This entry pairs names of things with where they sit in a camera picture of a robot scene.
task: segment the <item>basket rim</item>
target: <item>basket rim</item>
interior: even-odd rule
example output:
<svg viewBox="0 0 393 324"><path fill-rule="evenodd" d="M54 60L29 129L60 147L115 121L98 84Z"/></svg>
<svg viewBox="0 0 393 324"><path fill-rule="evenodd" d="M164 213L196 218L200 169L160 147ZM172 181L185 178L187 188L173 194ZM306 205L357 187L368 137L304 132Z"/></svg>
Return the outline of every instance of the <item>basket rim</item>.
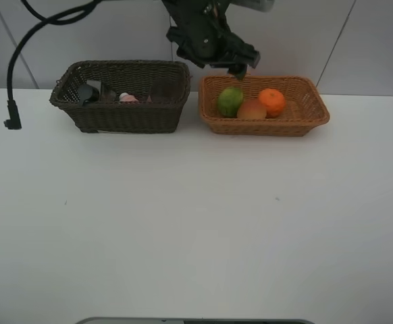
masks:
<svg viewBox="0 0 393 324"><path fill-rule="evenodd" d="M176 99L175 101L172 101L170 103L135 103L132 105L133 107L136 107L137 104L139 105L150 105L151 108L166 108L167 105L181 105L183 102L186 102L190 93L190 71L189 67L179 61L163 61L163 60L144 60L144 59L129 59L129 60L86 60L86 61L78 61L73 63L64 75L56 82L56 86L53 89L53 92L51 93L51 97L49 99L49 102L61 110L63 110L60 105L68 105L65 109L83 109L86 107L81 107L79 106L77 101L66 101L66 100L61 100L58 99L58 94L61 92L63 89L63 85L66 83L66 81L69 80L69 77L71 76L72 72L79 68L80 66L86 65L86 64L97 64L97 65L129 65L129 64L141 64L141 65L176 65L182 68L184 72L184 77L186 79L185 85L184 85L184 91L182 91L182 95L180 98ZM113 106L109 108L118 108L118 107L123 107L124 104L120 102L112 102L112 103L107 103L107 102L99 102L99 103L93 103L97 105L107 105L107 106Z"/></svg>
<svg viewBox="0 0 393 324"><path fill-rule="evenodd" d="M315 118L315 119L302 119L302 120L293 120L293 119L283 119L278 120L275 118L265 118L265 119L240 119L240 118L225 118L225 117L212 117L206 114L205 108L203 107L203 103L201 100L202 93L204 91L204 83L207 79L226 79L226 78L233 78L233 76L204 76L201 78L199 84L199 112L200 116L206 121L208 124L213 123L229 123L229 122L240 122L242 125L255 125L259 124L262 126L322 126L329 122L330 120L330 113L323 102L323 99L318 93L316 86L312 83L309 78L303 76L251 76L247 75L246 78L252 79L298 79L303 82L306 82L314 96L317 97L319 106L322 108L323 117Z"/></svg>

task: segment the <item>white table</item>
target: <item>white table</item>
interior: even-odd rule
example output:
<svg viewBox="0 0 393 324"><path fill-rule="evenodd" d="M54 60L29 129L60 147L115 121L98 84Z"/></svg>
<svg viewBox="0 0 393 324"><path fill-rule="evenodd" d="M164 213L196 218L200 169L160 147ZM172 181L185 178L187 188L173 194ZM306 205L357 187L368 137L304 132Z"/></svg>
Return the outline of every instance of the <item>white table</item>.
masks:
<svg viewBox="0 0 393 324"><path fill-rule="evenodd" d="M393 98L323 96L304 138L83 134L0 90L0 323L393 323Z"/></svg>

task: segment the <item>pink object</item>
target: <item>pink object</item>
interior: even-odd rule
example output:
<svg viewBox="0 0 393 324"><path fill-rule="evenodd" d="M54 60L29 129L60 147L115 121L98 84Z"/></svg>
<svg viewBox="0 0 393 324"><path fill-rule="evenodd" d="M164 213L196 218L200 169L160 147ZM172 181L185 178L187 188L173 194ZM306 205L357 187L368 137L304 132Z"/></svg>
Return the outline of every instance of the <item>pink object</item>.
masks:
<svg viewBox="0 0 393 324"><path fill-rule="evenodd" d="M121 103L137 103L139 102L137 98L132 96L131 94L128 94L127 92L123 92L120 95L120 102Z"/></svg>

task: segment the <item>black cable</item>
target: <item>black cable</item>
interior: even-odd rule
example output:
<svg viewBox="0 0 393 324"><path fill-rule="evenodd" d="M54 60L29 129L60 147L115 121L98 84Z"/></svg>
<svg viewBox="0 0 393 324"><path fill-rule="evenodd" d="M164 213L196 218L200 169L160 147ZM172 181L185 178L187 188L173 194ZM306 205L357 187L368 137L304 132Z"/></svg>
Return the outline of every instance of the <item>black cable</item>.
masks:
<svg viewBox="0 0 393 324"><path fill-rule="evenodd" d="M65 10L63 12L57 13L54 16L44 18L43 16L39 15L35 10L27 3L26 0L22 0L22 3L29 9L30 13L33 14L35 17L41 20L35 27L30 29L27 34L24 35L22 38L21 42L18 44L16 47L14 54L12 55L10 62L9 62L9 67L7 69L7 108L9 110L9 116L10 119L5 121L5 126L10 129L10 130L19 130L21 129L21 121L20 121L20 115L18 113L18 107L16 105L16 102L14 101L14 89L13 89L13 78L14 78L14 68L16 61L18 57L20 56L22 49L24 46L27 44L27 42L30 40L30 38L33 37L36 32L38 32L40 29L44 28L46 25L52 24L56 26L63 26L63 25L68 25L68 24L73 24L74 22L77 22L81 19L84 19L86 16L88 16L94 9L95 7L100 4L103 0L93 0L90 3L87 3L85 5L81 5L75 8L71 8L69 10ZM77 14L79 13L76 17L67 19L67 20L60 20L64 17Z"/></svg>

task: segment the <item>wicker basket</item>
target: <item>wicker basket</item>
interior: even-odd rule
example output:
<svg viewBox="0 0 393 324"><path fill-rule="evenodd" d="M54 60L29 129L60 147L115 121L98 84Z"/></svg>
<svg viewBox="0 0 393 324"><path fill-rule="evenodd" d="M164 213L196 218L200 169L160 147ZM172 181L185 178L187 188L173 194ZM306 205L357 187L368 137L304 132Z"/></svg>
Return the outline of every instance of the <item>wicker basket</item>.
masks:
<svg viewBox="0 0 393 324"><path fill-rule="evenodd" d="M168 79L176 85L171 101L149 103L153 83ZM89 103L79 106L78 87L87 80L106 83L119 94L128 92L139 103ZM82 61L57 82L51 104L65 111L82 132L172 133L190 92L186 64L169 61Z"/></svg>
<svg viewBox="0 0 393 324"><path fill-rule="evenodd" d="M229 86L241 88L246 99L257 98L265 88L278 89L287 101L285 112L275 119L224 118L216 102ZM199 110L203 120L217 134L304 136L330 119L316 87L310 80L296 76L247 76L242 82L230 76L207 76L199 89Z"/></svg>

